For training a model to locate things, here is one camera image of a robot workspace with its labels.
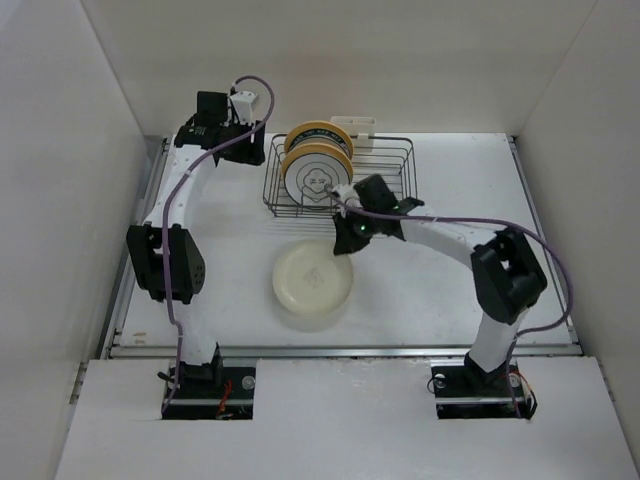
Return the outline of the white plate green rim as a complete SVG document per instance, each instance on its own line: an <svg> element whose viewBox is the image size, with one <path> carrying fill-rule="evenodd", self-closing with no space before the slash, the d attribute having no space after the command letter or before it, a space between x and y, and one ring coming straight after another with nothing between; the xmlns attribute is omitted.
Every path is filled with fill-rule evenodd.
<svg viewBox="0 0 640 480"><path fill-rule="evenodd" d="M352 180L351 167L327 153L291 156L283 167L284 187L291 200L302 207L327 208L332 205L330 189Z"/></svg>

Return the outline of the grey wire dish rack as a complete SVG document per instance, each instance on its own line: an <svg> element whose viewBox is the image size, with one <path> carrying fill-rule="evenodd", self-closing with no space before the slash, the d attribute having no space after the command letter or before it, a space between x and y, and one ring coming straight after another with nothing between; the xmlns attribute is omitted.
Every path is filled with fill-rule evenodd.
<svg viewBox="0 0 640 480"><path fill-rule="evenodd" d="M284 134L276 134L270 141L262 191L264 204L276 217L330 219L337 210L337 204L331 199L299 205L289 195L282 174L284 143ZM379 174L399 200L417 196L415 148L412 140L400 136L376 135L362 141L355 139L354 143L354 182Z"/></svg>

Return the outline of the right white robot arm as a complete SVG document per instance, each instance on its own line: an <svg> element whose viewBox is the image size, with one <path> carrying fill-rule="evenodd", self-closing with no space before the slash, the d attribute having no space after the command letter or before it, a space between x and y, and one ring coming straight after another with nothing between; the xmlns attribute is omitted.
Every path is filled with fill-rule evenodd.
<svg viewBox="0 0 640 480"><path fill-rule="evenodd" d="M522 319L548 285L525 235L512 226L495 230L471 220L447 222L422 200L398 199L378 174L325 192L339 208L333 216L336 256L357 253L384 235L427 247L471 271L482 318L463 381L477 394L495 387Z"/></svg>

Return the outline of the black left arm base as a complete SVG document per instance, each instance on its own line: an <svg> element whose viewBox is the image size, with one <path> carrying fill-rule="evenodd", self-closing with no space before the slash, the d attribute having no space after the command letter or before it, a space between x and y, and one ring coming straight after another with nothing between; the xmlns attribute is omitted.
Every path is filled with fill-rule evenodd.
<svg viewBox="0 0 640 480"><path fill-rule="evenodd" d="M201 366L180 363L158 377L165 382L163 420L252 420L256 365L228 365L221 357Z"/></svg>

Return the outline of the yellow shallow plate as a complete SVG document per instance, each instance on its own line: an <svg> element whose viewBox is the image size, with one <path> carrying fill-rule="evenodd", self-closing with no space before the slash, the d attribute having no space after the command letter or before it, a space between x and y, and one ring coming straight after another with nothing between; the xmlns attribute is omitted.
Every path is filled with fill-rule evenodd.
<svg viewBox="0 0 640 480"><path fill-rule="evenodd" d="M281 176L285 177L289 167L296 160L307 154L323 154L334 158L345 169L348 180L351 181L353 179L354 169L351 158L348 157L340 148L320 142L298 145L287 152L281 165Z"/></svg>

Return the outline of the cream shallow plate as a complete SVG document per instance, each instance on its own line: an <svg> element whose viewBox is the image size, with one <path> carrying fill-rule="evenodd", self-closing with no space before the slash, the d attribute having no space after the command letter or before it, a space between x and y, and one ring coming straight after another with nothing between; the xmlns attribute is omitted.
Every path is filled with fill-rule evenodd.
<svg viewBox="0 0 640 480"><path fill-rule="evenodd" d="M329 240L302 240L275 260L272 285L276 298L298 316L329 314L348 299L354 267L348 256L336 256Z"/></svg>

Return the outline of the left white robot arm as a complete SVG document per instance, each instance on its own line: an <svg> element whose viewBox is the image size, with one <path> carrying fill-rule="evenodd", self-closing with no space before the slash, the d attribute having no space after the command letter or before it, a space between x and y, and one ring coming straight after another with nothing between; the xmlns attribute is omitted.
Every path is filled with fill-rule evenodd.
<svg viewBox="0 0 640 480"><path fill-rule="evenodd" d="M195 113L171 140L168 170L146 218L129 227L126 243L137 284L167 310L177 333L169 379L189 380L201 396L217 394L224 373L218 344L191 303L201 292L206 262L190 231L194 209L220 161L260 166L265 161L265 120L254 117L256 93L231 87L227 93L200 91Z"/></svg>

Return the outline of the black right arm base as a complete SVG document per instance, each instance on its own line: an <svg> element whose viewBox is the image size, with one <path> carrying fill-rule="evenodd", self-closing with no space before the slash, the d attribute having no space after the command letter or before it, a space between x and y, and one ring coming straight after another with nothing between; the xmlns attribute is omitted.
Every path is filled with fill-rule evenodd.
<svg viewBox="0 0 640 480"><path fill-rule="evenodd" d="M516 363L486 375L466 365L434 363L427 388L434 395L439 420L531 420L538 401Z"/></svg>

